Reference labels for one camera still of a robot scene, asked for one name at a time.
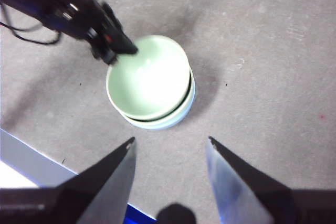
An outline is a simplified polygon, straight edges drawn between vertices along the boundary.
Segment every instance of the gray carpet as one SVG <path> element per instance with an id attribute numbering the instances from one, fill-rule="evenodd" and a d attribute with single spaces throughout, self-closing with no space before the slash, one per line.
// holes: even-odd
<path id="1" fill-rule="evenodd" d="M 336 189 L 335 0 L 106 1 L 132 39 L 161 34 L 185 49 L 197 88 L 188 116 L 138 129 L 110 104 L 107 66 L 87 43 L 44 47 L 1 28 L 2 128 L 77 172 L 135 136 L 130 203 L 151 215 L 177 201 L 219 223 L 209 135 L 287 186 Z M 35 22 L 10 11 L 17 26 Z"/>

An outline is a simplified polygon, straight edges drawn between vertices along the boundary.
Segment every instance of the black cable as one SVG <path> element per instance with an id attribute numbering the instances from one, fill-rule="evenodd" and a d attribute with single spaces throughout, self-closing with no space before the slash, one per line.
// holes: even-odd
<path id="1" fill-rule="evenodd" d="M 36 25 L 34 25 L 32 27 L 29 27 L 29 28 L 16 28 L 14 26 L 9 26 L 9 25 L 7 25 L 5 23 L 2 23 L 2 22 L 0 22 L 0 25 L 6 27 L 8 29 L 13 29 L 15 31 L 22 31 L 22 32 L 26 32 L 26 33 L 31 32 L 31 31 L 36 31 L 36 30 L 43 27 L 42 23 L 36 24 Z"/>
<path id="2" fill-rule="evenodd" d="M 8 29 L 11 30 L 12 34 L 16 38 L 24 40 L 24 41 L 27 41 L 27 42 L 39 44 L 39 45 L 54 45 L 54 44 L 56 44 L 56 43 L 58 43 L 60 41 L 61 36 L 62 36 L 62 33 L 60 31 L 57 32 L 56 38 L 54 40 L 52 40 L 52 41 L 38 41 L 38 40 L 26 39 L 24 37 L 21 37 L 19 34 L 16 33 L 16 31 L 14 30 L 14 27 L 12 26 L 12 22 L 10 21 L 10 18 L 9 18 L 6 6 L 3 5 L 1 2 L 0 2 L 0 5 L 2 7 L 2 11 L 3 11 L 3 14 L 5 16 L 5 20 L 7 22 L 6 26 L 8 26 Z"/>

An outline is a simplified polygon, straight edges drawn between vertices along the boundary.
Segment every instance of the stacked bowls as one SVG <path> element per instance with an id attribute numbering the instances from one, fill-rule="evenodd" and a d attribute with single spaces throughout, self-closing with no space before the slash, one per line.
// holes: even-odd
<path id="1" fill-rule="evenodd" d="M 183 48 L 151 35 L 135 42 L 136 55 L 118 55 L 106 90 L 115 109 L 131 124 L 151 130 L 171 127 L 190 110 L 195 82 Z"/>

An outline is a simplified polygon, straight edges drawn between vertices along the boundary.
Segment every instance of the red marking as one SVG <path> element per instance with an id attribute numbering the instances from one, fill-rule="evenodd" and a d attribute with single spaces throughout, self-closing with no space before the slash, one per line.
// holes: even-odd
<path id="1" fill-rule="evenodd" d="M 113 42 L 113 39 L 107 34 L 104 34 L 104 38 L 107 41 L 107 43 L 112 43 Z"/>

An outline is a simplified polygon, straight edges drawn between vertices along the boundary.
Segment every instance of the green bowl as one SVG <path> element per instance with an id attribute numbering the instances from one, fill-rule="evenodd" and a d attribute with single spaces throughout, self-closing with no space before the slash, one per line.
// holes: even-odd
<path id="1" fill-rule="evenodd" d="M 135 42 L 136 55 L 118 55 L 110 66 L 106 89 L 112 105 L 136 120 L 156 120 L 181 104 L 190 80 L 182 47 L 170 38 L 151 35 Z"/>

